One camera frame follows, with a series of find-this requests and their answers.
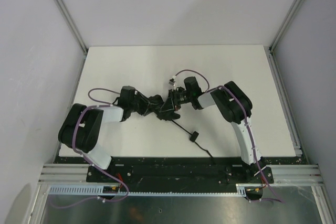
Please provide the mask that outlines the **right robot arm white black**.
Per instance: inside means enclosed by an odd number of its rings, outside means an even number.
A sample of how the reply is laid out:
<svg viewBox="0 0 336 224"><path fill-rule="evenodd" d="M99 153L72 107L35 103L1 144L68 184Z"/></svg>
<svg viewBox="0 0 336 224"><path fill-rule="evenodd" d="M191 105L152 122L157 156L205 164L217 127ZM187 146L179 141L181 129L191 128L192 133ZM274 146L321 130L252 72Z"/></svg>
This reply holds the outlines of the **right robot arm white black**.
<svg viewBox="0 0 336 224"><path fill-rule="evenodd" d="M184 87L169 90L162 111L175 112L181 105L190 103L196 110L217 106L222 117L231 124L238 140L241 160L249 169L252 176L261 173L265 165L258 150L252 128L251 100L233 81L223 86L202 91L195 77L184 79Z"/></svg>

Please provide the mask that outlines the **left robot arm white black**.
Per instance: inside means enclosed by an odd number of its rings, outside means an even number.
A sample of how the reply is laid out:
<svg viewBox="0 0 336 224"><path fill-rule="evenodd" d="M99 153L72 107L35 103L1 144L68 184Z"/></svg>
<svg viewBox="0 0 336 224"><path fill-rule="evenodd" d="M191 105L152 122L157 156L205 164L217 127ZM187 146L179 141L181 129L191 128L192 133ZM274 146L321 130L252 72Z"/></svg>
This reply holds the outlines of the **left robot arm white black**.
<svg viewBox="0 0 336 224"><path fill-rule="evenodd" d="M123 122L133 112L148 115L162 102L160 96L148 98L132 86L122 87L117 95L113 102L102 101L100 105L73 104L58 133L61 144L104 170L112 157L98 143L102 125Z"/></svg>

